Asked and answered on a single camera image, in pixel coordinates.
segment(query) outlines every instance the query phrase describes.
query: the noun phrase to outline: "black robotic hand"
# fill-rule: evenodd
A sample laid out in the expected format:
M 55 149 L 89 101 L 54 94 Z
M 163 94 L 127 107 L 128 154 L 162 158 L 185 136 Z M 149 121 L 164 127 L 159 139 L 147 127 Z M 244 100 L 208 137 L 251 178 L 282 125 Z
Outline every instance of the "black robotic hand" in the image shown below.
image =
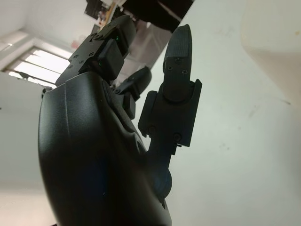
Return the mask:
M 139 121 L 151 137 L 145 150 L 131 119 L 151 80 L 148 68 L 118 88 L 116 79 L 135 36 L 122 16 L 86 38 L 46 92 L 40 110 L 39 160 L 60 226 L 170 226 L 164 198 L 171 188 L 170 157 L 189 146 L 201 83 L 190 81 L 189 26 L 173 34 L 159 92 L 148 93 Z

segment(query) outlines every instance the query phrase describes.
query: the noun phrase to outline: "window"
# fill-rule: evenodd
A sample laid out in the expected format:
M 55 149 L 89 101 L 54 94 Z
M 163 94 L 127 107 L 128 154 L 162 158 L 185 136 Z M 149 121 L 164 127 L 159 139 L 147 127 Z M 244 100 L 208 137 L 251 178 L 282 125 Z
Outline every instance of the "window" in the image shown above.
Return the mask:
M 28 77 L 28 81 L 55 88 L 55 81 L 69 64 L 67 59 L 33 48 L 10 64 L 6 72 L 20 79 Z

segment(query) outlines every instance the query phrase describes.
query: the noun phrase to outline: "white wall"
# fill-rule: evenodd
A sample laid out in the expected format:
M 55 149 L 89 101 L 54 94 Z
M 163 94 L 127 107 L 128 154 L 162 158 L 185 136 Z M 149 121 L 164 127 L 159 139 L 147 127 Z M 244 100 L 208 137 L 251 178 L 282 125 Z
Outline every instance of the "white wall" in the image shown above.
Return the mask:
M 247 53 L 301 109 L 301 1 L 249 0 L 241 39 Z
M 70 47 L 88 36 L 96 20 L 84 14 L 86 0 L 33 0 L 25 31 L 55 45 Z
M 0 36 L 25 25 L 31 0 L 1 0 Z
M 0 73 L 0 225 L 55 223 L 38 160 L 42 87 Z
M 196 0 L 182 21 L 203 89 L 191 146 L 171 159 L 173 226 L 301 225 L 300 113 L 242 48 L 245 9 L 246 0 Z M 163 57 L 147 91 L 163 81 Z

